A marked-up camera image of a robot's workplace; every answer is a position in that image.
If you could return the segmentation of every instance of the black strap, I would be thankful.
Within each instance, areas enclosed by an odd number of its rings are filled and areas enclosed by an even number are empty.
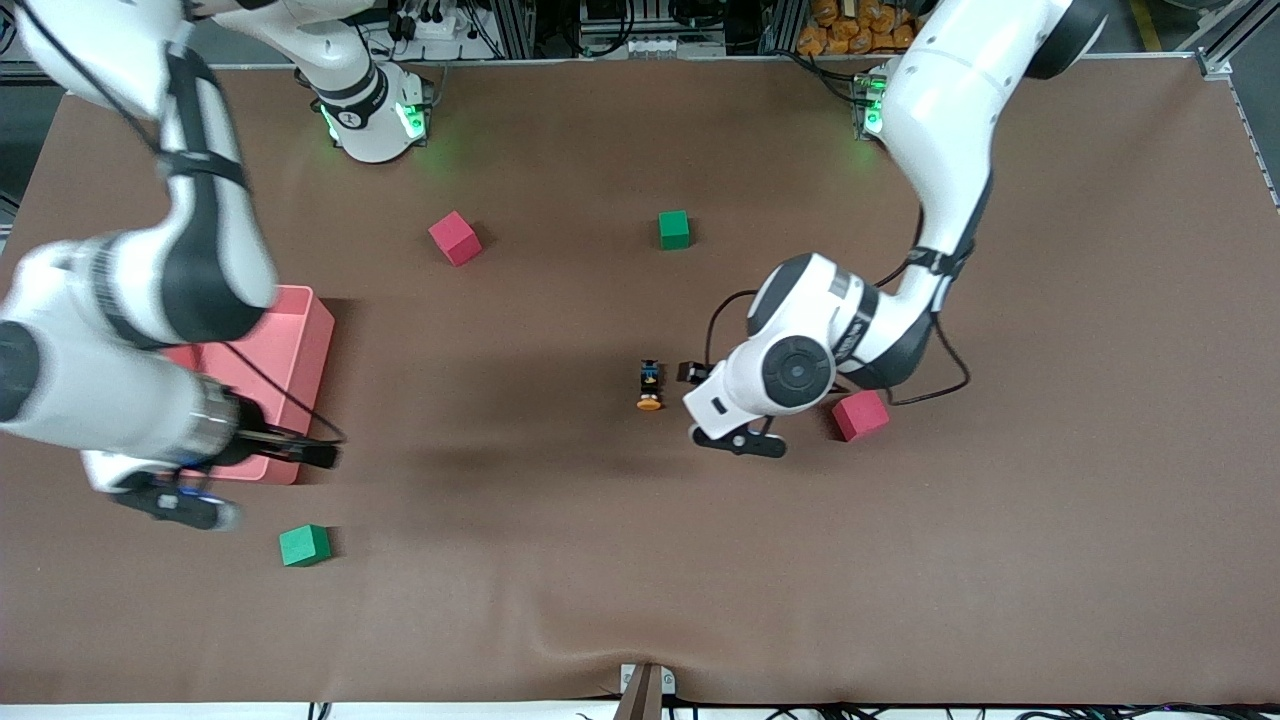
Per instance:
[[[376,86],[374,87],[374,91],[360,102],[356,102],[355,105],[335,105],[328,100],[324,101],[324,108],[329,111],[329,117],[337,120],[342,127],[347,129],[364,129],[369,124],[369,118],[387,102],[387,73],[378,67],[375,67],[374,70],[376,73]]]
[[[845,328],[845,334],[840,336],[840,342],[831,351],[836,357],[836,365],[844,365],[854,359],[858,345],[867,337],[867,331],[870,329],[872,320],[876,318],[876,310],[879,307],[879,291],[874,287],[863,286],[863,297],[858,301],[858,311],[854,313],[854,318],[849,320],[849,327]]]
[[[97,307],[102,311],[102,316],[120,340],[138,350],[166,347],[164,342],[147,337],[142,331],[133,327],[133,323],[129,322],[124,314],[124,309],[120,306],[120,299],[116,296],[118,286],[113,282],[113,274],[116,261],[115,247],[119,245],[122,237],[120,234],[114,234],[92,251],[90,287],[93,290],[93,299],[97,301]]]
[[[365,70],[365,76],[357,79],[351,87],[344,87],[342,90],[320,90],[319,87],[312,87],[311,90],[328,102],[342,102],[343,100],[351,100],[352,97],[369,90],[369,86],[374,85],[376,79],[378,67],[374,65],[372,60],[369,60],[369,69]]]
[[[164,164],[166,177],[209,174],[229,179],[241,187],[247,187],[244,165],[216,152],[165,152],[161,155],[160,161]]]
[[[964,255],[946,255],[928,247],[913,247],[911,251],[906,254],[906,264],[919,265],[934,275],[954,278],[960,274],[960,270],[964,269],[965,260],[968,260],[972,254],[973,250],[965,252]]]

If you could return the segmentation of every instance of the black cable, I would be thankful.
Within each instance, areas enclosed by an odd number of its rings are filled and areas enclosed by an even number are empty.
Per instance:
[[[886,708],[879,708],[876,712],[867,712],[861,707],[858,707],[856,705],[849,702],[837,702],[833,707],[837,712],[844,715],[842,720],[844,719],[873,720],[877,715],[884,712],[886,710]]]
[[[67,50],[67,46],[64,46],[60,40],[54,37],[54,33],[50,32],[47,27],[45,27],[44,20],[41,20],[35,13],[32,13],[31,8],[28,8],[23,0],[15,0],[15,3],[19,8],[22,8],[27,13],[27,20],[31,22],[31,24],[37,31],[40,31],[40,35],[42,35],[45,37],[45,41],[47,41],[54,47],[54,50],[56,50],[58,54],[63,56],[63,60],[67,60],[68,65],[74,68],[76,72],[81,74],[81,77],[83,77],[91,86],[93,86],[93,90],[96,90],[97,94],[101,95],[104,100],[106,100],[106,104],[110,105],[113,110],[115,110],[116,113],[120,114],[120,117],[124,118],[124,122],[129,124],[133,132],[138,136],[138,140],[141,140],[142,143],[147,146],[147,150],[150,150],[152,155],[159,156],[163,152],[163,150],[160,149],[160,142],[154,140],[150,135],[147,135],[146,129],[143,129],[142,127],[142,123],[138,122],[137,118],[134,118],[128,110],[124,109],[124,105],[115,97],[115,95],[108,91],[106,87],[102,85],[102,82],[99,81],[93,76],[93,73],[88,72],[88,68],[86,68],[83,63],[76,59],[76,56],[72,55],[69,50]]]
[[[330,710],[333,710],[332,702],[308,702],[307,720],[329,720]]]
[[[356,23],[356,33],[360,35],[360,41],[365,44],[365,51],[367,51],[370,55],[385,55],[390,58],[392,49],[387,47],[387,44],[383,42],[381,40],[375,40],[371,35],[365,35],[365,26]],[[381,50],[375,51],[372,47],[370,47],[369,44],[371,41],[376,42],[378,47]]]
[[[902,407],[906,405],[915,405],[916,402],[924,402],[925,400],[937,400],[938,397],[943,397],[964,389],[973,379],[973,374],[969,372],[969,365],[965,364],[963,357],[960,357],[960,352],[956,351],[955,346],[951,345],[951,340],[947,337],[946,332],[942,331],[941,314],[929,313],[929,324],[931,329],[933,331],[933,334],[938,337],[938,342],[942,343],[942,347],[947,351],[947,355],[951,357],[951,363],[954,363],[955,366],[959,368],[960,373],[964,375],[960,379],[960,382],[957,382],[951,387],[938,389],[934,392],[927,392],[924,395],[918,395],[909,400],[897,400],[893,397],[893,388],[890,387],[890,384],[886,382],[884,375],[882,375],[881,372],[876,369],[876,365],[864,363],[858,357],[854,357],[854,361],[859,363],[863,366],[863,369],[868,370],[872,375],[874,375],[876,382],[878,384],[883,386],[881,389],[884,391],[884,404],[888,405],[890,407]],[[1052,717],[1052,720],[1064,720],[1061,716],[1050,716],[1050,715],[1032,715],[1025,720],[1032,720],[1033,717],[1046,717],[1046,719]]]
[[[480,35],[480,40],[483,40],[484,44],[489,47],[489,51],[493,53],[494,59],[502,60],[503,55],[502,51],[498,50],[498,44],[493,41],[493,37],[489,35],[489,31],[485,29],[484,23],[480,22],[480,15],[476,12],[475,0],[462,0],[462,4],[466,6],[467,15],[471,17],[471,27],[474,27],[476,29],[476,33]]]
[[[800,55],[799,53],[792,53],[790,50],[783,50],[781,47],[777,47],[774,50],[769,50],[768,53],[765,53],[765,55],[781,55],[783,58],[790,58],[794,63],[796,63],[801,68],[809,70],[810,73],[819,74],[819,76],[823,76],[823,77],[828,77],[831,79],[842,79],[845,82],[854,82],[854,77],[855,77],[854,74],[851,74],[851,73],[850,74],[837,73],[836,70],[828,70],[826,68],[820,68],[820,67],[818,67],[818,63],[815,60],[813,60],[810,58],[805,58],[804,55]]]
[[[911,241],[911,247],[915,247],[915,245],[920,242],[920,234],[923,232],[924,232],[924,204],[922,202],[920,204],[920,211],[915,217],[915,240]],[[905,273],[906,269],[910,265],[911,265],[910,260],[905,260],[904,259],[902,264],[899,265],[897,268],[895,268],[892,273],[884,275],[883,279],[881,279],[879,282],[877,282],[876,287],[884,287],[888,283],[893,282],[895,279],[897,279],[899,275],[901,275],[902,273]]]
[[[635,12],[635,8],[631,6],[631,0],[618,0],[618,1],[622,5],[622,13],[618,15],[618,36],[614,37],[613,42],[611,42],[609,46],[605,47],[604,50],[590,50],[590,49],[586,49],[586,47],[582,47],[581,45],[579,45],[579,42],[576,40],[573,40],[573,37],[570,35],[570,31],[572,29],[572,27],[573,27],[575,23],[579,27],[581,27],[582,23],[581,23],[581,20],[575,19],[572,15],[570,15],[566,12],[568,9],[572,9],[572,3],[562,0],[562,3],[561,3],[561,37],[564,38],[564,42],[568,45],[570,50],[572,50],[573,53],[576,53],[576,54],[579,54],[579,55],[581,55],[584,58],[598,58],[598,56],[602,56],[602,55],[608,55],[609,53],[613,53],[613,51],[618,50],[620,47],[622,47],[623,45],[626,45],[627,40],[631,38],[631,32],[636,27],[636,12]],[[564,24],[566,15],[568,15],[568,18],[570,18],[570,23],[568,24]]]
[[[831,92],[836,97],[844,100],[845,102],[849,102],[850,105],[858,105],[858,106],[861,106],[861,108],[867,108],[867,106],[872,105],[872,102],[868,101],[868,100],[859,100],[856,97],[846,95],[844,91],[840,90],[840,87],[837,87],[835,85],[835,81],[854,82],[854,77],[855,76],[852,76],[852,74],[837,73],[835,70],[828,70],[828,69],[824,69],[824,68],[819,68],[818,63],[815,63],[814,60],[804,58],[803,55],[799,55],[799,54],[792,53],[790,50],[774,49],[774,50],[769,50],[768,53],[765,53],[765,55],[781,55],[783,58],[790,58],[791,61],[796,63],[797,65],[800,65],[801,68],[804,68],[806,72],[812,73],[818,79],[820,79],[822,85],[827,88],[828,92]]]
[[[750,296],[755,295],[756,292],[759,292],[759,291],[758,290],[742,290],[742,291],[735,292],[733,295],[726,297],[724,302],[721,302],[719,307],[717,307],[716,311],[712,313],[712,319],[710,319],[709,323],[707,323],[707,347],[705,347],[705,352],[703,352],[703,364],[704,365],[710,366],[710,364],[712,364],[712,336],[716,333],[716,319],[719,318],[719,314],[723,313],[724,309],[728,307],[730,304],[733,302],[735,300],[737,300],[739,297],[750,297]]]
[[[1138,710],[1134,710],[1133,712],[1128,712],[1128,714],[1125,714],[1125,712],[1116,712],[1116,716],[1120,717],[1121,720],[1132,720],[1134,717],[1139,717],[1142,715],[1147,715],[1147,714],[1151,714],[1151,712],[1166,712],[1166,711],[1167,712],[1197,712],[1199,715],[1215,715],[1215,716],[1219,716],[1219,717],[1226,717],[1228,720],[1248,720],[1248,717],[1245,715],[1243,715],[1240,712],[1236,712],[1235,710],[1230,710],[1230,708],[1226,708],[1226,707],[1210,707],[1210,706],[1196,705],[1196,703],[1189,703],[1189,702],[1166,702],[1166,703],[1162,703],[1162,705],[1155,705],[1155,706],[1151,706],[1151,707],[1138,708]]]
[[[234,345],[232,345],[229,342],[224,342],[221,345],[227,350],[230,350],[232,354],[236,355],[236,357],[239,357],[241,363],[244,363],[244,365],[247,365],[250,370],[253,370],[253,373],[257,374],[257,377],[260,377],[264,380],[266,380],[266,384],[269,384],[273,388],[275,388],[275,392],[279,392],[280,395],[283,395],[289,402],[292,402],[293,405],[301,407],[302,411],[305,411],[308,416],[314,418],[315,421],[317,421],[321,425],[324,425],[325,428],[328,428],[329,432],[332,432],[333,434],[338,436],[335,439],[312,439],[312,438],[305,438],[305,439],[307,439],[310,442],[314,442],[314,443],[317,443],[317,445],[343,445],[343,443],[347,442],[347,433],[342,432],[342,428],[339,428],[338,425],[334,425],[324,415],[316,413],[314,407],[311,407],[306,402],[302,402],[301,400],[298,400],[297,397],[294,397],[293,393],[291,393],[289,391],[287,391],[283,387],[280,387],[279,383],[276,383],[270,377],[268,377],[268,374],[264,373],[261,368],[259,368],[257,365],[255,365],[252,360],[250,360],[243,352],[241,352],[238,347],[236,347]]]

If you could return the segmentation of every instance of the brown table mat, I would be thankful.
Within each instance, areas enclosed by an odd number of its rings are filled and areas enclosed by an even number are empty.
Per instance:
[[[280,279],[337,316],[320,409],[352,442],[220,486],[246,523],[202,534],[0,439],[0,700],[580,697],[652,659],[707,702],[1280,701],[1280,223],[1193,61],[1025,83],[946,314],[973,386],[851,446],[781,420],[783,461],[695,448],[678,387],[634,402],[641,357],[698,356],[778,261],[876,278],[909,246],[910,187],[815,79],[460,68],[431,145],[380,167],[288,73],[224,79]],[[68,100],[0,277],[165,208]],[[486,246],[462,269],[426,237],[453,209]],[[668,209],[691,250],[657,250]],[[933,346],[910,387],[952,378]],[[282,568],[303,523],[342,556]]]

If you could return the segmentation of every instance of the pink tray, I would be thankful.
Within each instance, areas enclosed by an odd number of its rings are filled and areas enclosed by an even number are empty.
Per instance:
[[[255,365],[294,397],[315,406],[320,377],[329,356],[333,315],[310,287],[280,286],[275,305],[250,334],[233,342]],[[174,363],[216,378],[236,392],[256,400],[266,421],[306,433],[311,418],[289,402],[220,345],[174,347],[165,355]],[[215,468],[219,480],[287,486],[298,479],[298,466],[269,457],[251,457],[232,468]]]

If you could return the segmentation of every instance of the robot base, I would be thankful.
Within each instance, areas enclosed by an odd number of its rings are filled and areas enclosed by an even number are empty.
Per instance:
[[[888,87],[886,65],[854,76],[854,132],[858,140],[874,140],[884,127],[882,115],[884,90]]]
[[[348,128],[332,118],[323,105],[314,105],[329,124],[334,147],[342,147],[356,160],[370,164],[387,163],[410,147],[425,146],[435,101],[435,87],[430,81],[392,63],[378,67],[387,74],[390,87],[387,101],[369,117],[365,127]]]

